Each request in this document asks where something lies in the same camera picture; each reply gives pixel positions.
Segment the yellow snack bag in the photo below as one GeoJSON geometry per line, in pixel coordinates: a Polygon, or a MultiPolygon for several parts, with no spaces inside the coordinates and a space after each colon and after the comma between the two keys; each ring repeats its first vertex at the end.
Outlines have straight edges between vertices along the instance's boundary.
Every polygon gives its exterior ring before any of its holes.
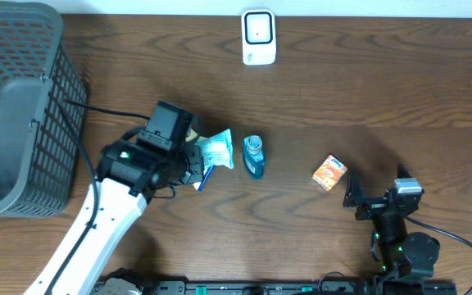
{"type": "MultiPolygon", "coordinates": [[[[197,135],[197,133],[194,131],[194,129],[190,129],[188,131],[187,138],[185,139],[186,142],[191,142],[194,138],[198,137],[199,139],[204,139],[204,137],[200,137],[197,135]]],[[[201,182],[196,182],[193,184],[193,187],[198,191],[201,192],[204,189],[205,183],[209,180],[211,177],[213,171],[215,170],[214,166],[207,166],[205,170],[203,171],[203,181],[201,182]]]]}

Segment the orange Kleenex tissue pack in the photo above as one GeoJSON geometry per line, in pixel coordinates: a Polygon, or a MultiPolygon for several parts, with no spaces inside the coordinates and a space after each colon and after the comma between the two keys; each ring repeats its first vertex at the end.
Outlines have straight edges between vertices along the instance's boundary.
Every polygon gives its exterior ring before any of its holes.
{"type": "Polygon", "coordinates": [[[330,191],[346,172],[347,166],[330,154],[312,175],[312,179],[325,191],[330,191]]]}

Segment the light blue wipes pack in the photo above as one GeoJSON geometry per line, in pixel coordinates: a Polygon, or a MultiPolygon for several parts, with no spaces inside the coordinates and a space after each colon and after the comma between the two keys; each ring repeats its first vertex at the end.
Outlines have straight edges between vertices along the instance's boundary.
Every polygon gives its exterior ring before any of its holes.
{"type": "Polygon", "coordinates": [[[210,138],[200,139],[196,142],[196,145],[201,149],[205,170],[211,166],[234,168],[231,129],[227,129],[210,138]]]}

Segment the blue mouthwash bottle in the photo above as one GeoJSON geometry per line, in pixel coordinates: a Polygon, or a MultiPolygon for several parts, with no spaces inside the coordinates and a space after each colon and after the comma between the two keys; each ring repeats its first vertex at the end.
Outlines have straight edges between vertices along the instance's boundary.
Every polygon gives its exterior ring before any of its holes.
{"type": "Polygon", "coordinates": [[[253,179],[264,175],[266,158],[263,142],[259,135],[249,135],[243,140],[243,164],[253,179]]]}

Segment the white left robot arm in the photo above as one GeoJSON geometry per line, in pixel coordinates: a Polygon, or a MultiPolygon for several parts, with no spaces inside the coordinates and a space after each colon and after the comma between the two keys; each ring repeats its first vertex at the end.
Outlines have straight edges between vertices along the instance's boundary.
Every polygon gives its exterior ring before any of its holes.
{"type": "Polygon", "coordinates": [[[147,123],[126,131],[89,170],[92,183],[73,225],[28,294],[89,294],[111,254],[160,189],[204,178],[201,121],[159,101],[147,123]]]}

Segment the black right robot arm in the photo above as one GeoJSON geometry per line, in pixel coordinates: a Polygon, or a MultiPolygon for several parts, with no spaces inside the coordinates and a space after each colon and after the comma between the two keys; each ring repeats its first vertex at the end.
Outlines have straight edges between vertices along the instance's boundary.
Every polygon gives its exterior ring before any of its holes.
{"type": "Polygon", "coordinates": [[[383,273],[356,285],[359,294],[426,293],[433,277],[440,244],[423,232],[408,233],[405,218],[419,209],[424,189],[404,166],[382,197],[367,197],[354,170],[349,172],[343,206],[355,207],[357,220],[371,220],[371,254],[383,264],[383,273]]]}

